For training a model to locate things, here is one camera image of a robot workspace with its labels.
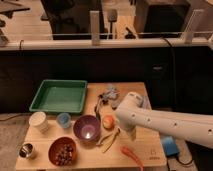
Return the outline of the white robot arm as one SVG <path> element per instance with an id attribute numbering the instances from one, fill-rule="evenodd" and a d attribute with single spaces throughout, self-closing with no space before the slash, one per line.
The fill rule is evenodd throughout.
<path id="1" fill-rule="evenodd" d="M 144 109 L 143 100 L 140 94 L 129 92 L 118 105 L 115 115 L 123 130 L 146 127 L 213 149 L 212 115 Z"/>

